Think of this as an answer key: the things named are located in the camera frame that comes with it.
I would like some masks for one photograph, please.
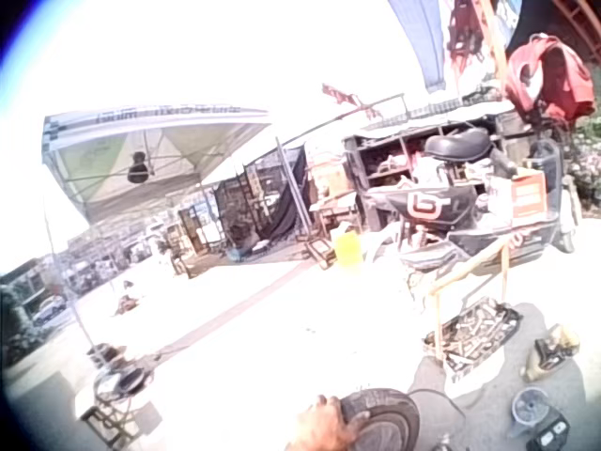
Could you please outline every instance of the black seat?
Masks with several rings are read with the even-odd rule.
[[[473,162],[490,151],[490,136],[485,129],[469,129],[453,136],[431,136],[425,142],[424,155],[445,162]]]

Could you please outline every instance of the canopy tent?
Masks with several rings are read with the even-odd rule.
[[[229,105],[128,107],[46,117],[42,160],[90,224],[181,191],[270,124],[266,111]],[[142,152],[147,181],[128,180]]]

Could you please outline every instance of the cardboard box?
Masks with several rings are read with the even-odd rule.
[[[545,173],[520,167],[511,180],[491,177],[488,210],[508,224],[547,215]]]

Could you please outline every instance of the red cloth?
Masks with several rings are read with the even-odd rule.
[[[594,112],[593,80],[582,60],[558,38],[539,35],[519,47],[507,66],[506,95],[525,120],[535,99],[526,92],[520,76],[522,71],[532,76],[539,62],[544,80],[540,98],[547,105],[546,116],[574,123]]]

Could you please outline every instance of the ground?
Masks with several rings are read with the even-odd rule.
[[[122,276],[146,294],[138,308],[113,318],[116,296],[108,285],[77,306],[94,340],[157,362],[144,392],[146,419],[140,411],[147,434],[133,450],[283,449],[296,413],[316,394],[343,397],[366,387],[435,388],[466,412],[464,425],[443,398],[416,395],[418,451],[444,434],[455,450],[525,449],[525,437],[507,438],[511,400],[527,386],[519,369],[532,341],[557,322],[578,332],[580,353],[536,385],[571,424],[565,450],[594,450],[601,443],[599,236],[601,221],[585,220],[575,254],[548,248],[511,269],[507,300],[524,315],[519,332],[455,383],[424,358],[421,339],[432,330],[432,314],[412,305],[387,259],[321,271],[312,260],[283,258],[284,249],[251,264],[212,267],[193,280],[149,261]],[[120,281],[114,285],[118,292]],[[446,290],[443,319],[483,294],[500,297],[497,275],[471,275]],[[73,413],[76,395],[96,374],[85,357],[89,345],[69,316],[57,321],[62,326],[49,343],[5,372],[7,395],[50,449],[104,450]]]

